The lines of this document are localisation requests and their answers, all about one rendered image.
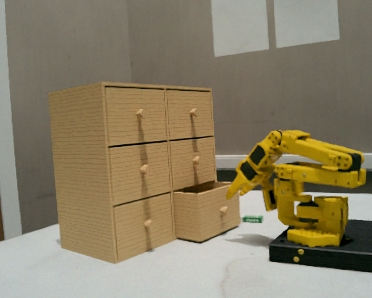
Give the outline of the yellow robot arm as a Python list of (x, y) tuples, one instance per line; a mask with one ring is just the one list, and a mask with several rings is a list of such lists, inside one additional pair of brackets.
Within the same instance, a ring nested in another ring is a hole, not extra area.
[[(362, 185), (366, 182), (366, 169), (361, 168), (364, 155), (357, 150), (311, 139), (310, 133), (274, 129), (257, 142), (247, 157), (256, 168), (261, 168), (277, 161), (283, 152), (325, 163), (295, 161), (275, 168), (280, 177), (274, 179), (278, 220), (295, 226), (295, 230), (288, 231), (288, 241), (308, 247), (339, 246), (345, 232), (342, 217), (345, 197), (314, 196), (313, 201), (312, 195), (300, 194), (304, 192), (303, 181), (346, 187)], [(296, 215), (294, 202), (300, 202), (296, 205)]]

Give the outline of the white eraser with green sleeve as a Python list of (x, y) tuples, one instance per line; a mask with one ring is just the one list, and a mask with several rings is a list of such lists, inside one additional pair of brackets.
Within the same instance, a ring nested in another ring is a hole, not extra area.
[(263, 223), (264, 215), (241, 215), (241, 223)]

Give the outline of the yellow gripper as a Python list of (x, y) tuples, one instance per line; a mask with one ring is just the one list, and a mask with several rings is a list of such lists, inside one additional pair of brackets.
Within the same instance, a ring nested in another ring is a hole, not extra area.
[(262, 195), (266, 211), (277, 209), (277, 196), (274, 195), (274, 186), (268, 180), (277, 165), (272, 163), (266, 167), (256, 168), (248, 159), (248, 155), (238, 163), (236, 168), (238, 174), (228, 188), (226, 198), (232, 198), (232, 196), (234, 196), (241, 188), (239, 195), (242, 196), (260, 183), (264, 187), (262, 188)]

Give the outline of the tan cardboard drawer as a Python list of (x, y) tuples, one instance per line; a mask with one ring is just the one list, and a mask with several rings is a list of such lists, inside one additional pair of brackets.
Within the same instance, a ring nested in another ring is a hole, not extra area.
[(173, 239), (170, 193), (113, 206), (117, 260)]
[(108, 143), (163, 138), (164, 90), (105, 88)]
[(113, 202), (170, 189), (167, 142), (108, 147)]
[(210, 92), (166, 92), (169, 137), (212, 133)]
[(215, 178), (213, 137), (169, 141), (172, 188)]
[(231, 184), (209, 181), (174, 190), (175, 237), (201, 242), (240, 225), (239, 191), (226, 199)]

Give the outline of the tan wooden chest of drawers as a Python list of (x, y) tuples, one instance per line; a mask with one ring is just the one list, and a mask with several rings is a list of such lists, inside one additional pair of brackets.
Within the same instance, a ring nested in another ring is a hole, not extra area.
[[(164, 90), (167, 137), (108, 143), (109, 87)], [(210, 92), (212, 133), (169, 137), (166, 90)], [(175, 237), (173, 190), (217, 182), (212, 88), (97, 82), (48, 92), (48, 97), (61, 248), (117, 264), (180, 239)], [(169, 140), (202, 137), (213, 137), (215, 178), (172, 188)], [(108, 146), (146, 142), (167, 142), (170, 189), (113, 202)], [(117, 260), (113, 206), (165, 192), (170, 193), (173, 239)]]

